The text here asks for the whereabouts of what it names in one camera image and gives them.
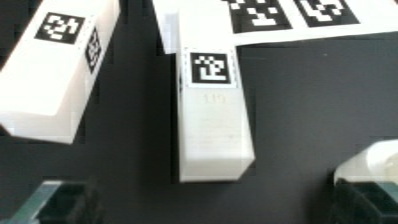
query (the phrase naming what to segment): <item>black surface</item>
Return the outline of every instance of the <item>black surface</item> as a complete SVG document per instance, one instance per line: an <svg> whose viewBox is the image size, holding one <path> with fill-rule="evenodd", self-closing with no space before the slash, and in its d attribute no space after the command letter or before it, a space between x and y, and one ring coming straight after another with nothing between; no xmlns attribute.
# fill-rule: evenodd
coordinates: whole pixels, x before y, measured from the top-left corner
<svg viewBox="0 0 398 224"><path fill-rule="evenodd" d="M398 201L393 182L350 183L340 179L334 188L331 224L398 223Z"/></svg>
<svg viewBox="0 0 398 224"><path fill-rule="evenodd" d="M29 5L0 1L0 53ZM174 59L158 53L151 2L123 7L75 144L0 137L0 219L45 177L95 176L105 223L325 223L331 172L398 136L398 34L240 47L256 166L238 183L178 184Z"/></svg>

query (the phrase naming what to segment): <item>dark object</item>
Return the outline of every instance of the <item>dark object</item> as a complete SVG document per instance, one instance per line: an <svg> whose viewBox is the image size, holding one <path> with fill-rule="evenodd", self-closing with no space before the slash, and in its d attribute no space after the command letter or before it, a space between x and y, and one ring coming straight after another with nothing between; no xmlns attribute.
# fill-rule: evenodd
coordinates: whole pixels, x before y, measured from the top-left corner
<svg viewBox="0 0 398 224"><path fill-rule="evenodd" d="M102 224L103 208L95 184L47 181L15 217L0 224Z"/></svg>
<svg viewBox="0 0 398 224"><path fill-rule="evenodd" d="M338 181L329 223L398 223L398 186L393 182Z"/></svg>

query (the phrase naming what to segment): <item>white foam block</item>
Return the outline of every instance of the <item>white foam block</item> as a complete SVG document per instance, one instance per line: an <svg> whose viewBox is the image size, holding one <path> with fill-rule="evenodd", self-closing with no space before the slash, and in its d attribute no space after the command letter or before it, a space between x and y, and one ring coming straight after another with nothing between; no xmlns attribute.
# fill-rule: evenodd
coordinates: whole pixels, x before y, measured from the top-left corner
<svg viewBox="0 0 398 224"><path fill-rule="evenodd" d="M166 54L178 49L178 0L153 0Z"/></svg>
<svg viewBox="0 0 398 224"><path fill-rule="evenodd" d="M118 16L118 0L41 3L0 74L13 136L73 142Z"/></svg>
<svg viewBox="0 0 398 224"><path fill-rule="evenodd" d="M398 184L398 140L377 142L340 165L334 173L349 182L384 182Z"/></svg>
<svg viewBox="0 0 398 224"><path fill-rule="evenodd" d="M215 10L203 7L205 2ZM201 3L180 4L182 182L238 180L254 161L230 11L226 2Z"/></svg>
<svg viewBox="0 0 398 224"><path fill-rule="evenodd" d="M228 2L231 13L244 15L244 20L230 19L231 23L240 21L242 27L231 34L237 46L398 31L395 0L320 0L320 4L310 0ZM180 3L178 0L153 0L153 3L166 53L176 53ZM201 7L210 10L212 3Z"/></svg>

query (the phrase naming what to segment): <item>printed pattern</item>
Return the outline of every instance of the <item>printed pattern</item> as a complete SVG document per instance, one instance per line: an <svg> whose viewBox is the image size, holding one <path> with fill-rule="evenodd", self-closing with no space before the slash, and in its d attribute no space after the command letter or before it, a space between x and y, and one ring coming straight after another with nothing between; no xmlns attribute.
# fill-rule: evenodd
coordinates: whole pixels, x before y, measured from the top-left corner
<svg viewBox="0 0 398 224"><path fill-rule="evenodd" d="M357 24L345 0L295 0L310 27Z"/></svg>
<svg viewBox="0 0 398 224"><path fill-rule="evenodd" d="M48 13L36 34L36 39L75 44L84 20L86 19L82 17Z"/></svg>
<svg viewBox="0 0 398 224"><path fill-rule="evenodd" d="M102 56L102 43L100 43L98 32L95 29L87 48L86 48L86 59L87 59L87 64L91 68L91 73L95 72L95 69L96 69L100 56Z"/></svg>
<svg viewBox="0 0 398 224"><path fill-rule="evenodd" d="M222 0L230 2L235 33L292 29L278 0Z"/></svg>
<svg viewBox="0 0 398 224"><path fill-rule="evenodd" d="M192 83L230 84L228 55L190 53Z"/></svg>

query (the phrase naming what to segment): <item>white paper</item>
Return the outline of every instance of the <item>white paper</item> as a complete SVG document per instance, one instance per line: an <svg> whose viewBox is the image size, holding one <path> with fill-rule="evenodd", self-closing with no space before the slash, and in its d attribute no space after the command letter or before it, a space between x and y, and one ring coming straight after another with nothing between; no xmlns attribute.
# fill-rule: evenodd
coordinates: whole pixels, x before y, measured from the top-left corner
<svg viewBox="0 0 398 224"><path fill-rule="evenodd" d="M318 0L318 1L320 2L313 4L313 7L317 8L311 8L311 9L304 7L304 5L308 6L310 2L317 2L317 1L308 1L308 0L297 0L297 2L295 0L224 1L228 3L226 7L231 9L231 15L235 11L233 8L240 7L244 10L242 13L249 16L247 22L260 24L256 26L258 29L263 29L263 28L269 29L269 31L249 31L242 33L233 33L230 38L233 39L235 45L238 46L238 45L247 45L256 43L297 41L297 40L327 38L336 36L349 36L349 35L361 35L361 34L373 34L373 33L398 31L398 23L397 23L398 4L395 0ZM158 18L160 33L164 38L166 52L176 53L174 46L176 46L178 38L171 32L174 32L178 29L178 22L176 22L178 13L180 13L178 0L173 0L173 1L153 0L153 2L155 2L155 10L157 10L157 18ZM306 12L301 12L299 6L308 9ZM210 10L212 3L203 2L201 7L206 7ZM278 13L281 12L286 16L288 25L292 26L292 28L272 30L274 29L272 27L276 27L276 25L281 25L278 24L278 22L281 22L281 19L278 20L270 16L278 15ZM350 17L347 15L349 13L354 14L357 23L350 23L345 21L347 18ZM311 18L315 21L318 20L325 20L325 21L324 23L318 21L318 26L310 27L311 24L306 22L306 18Z"/></svg>

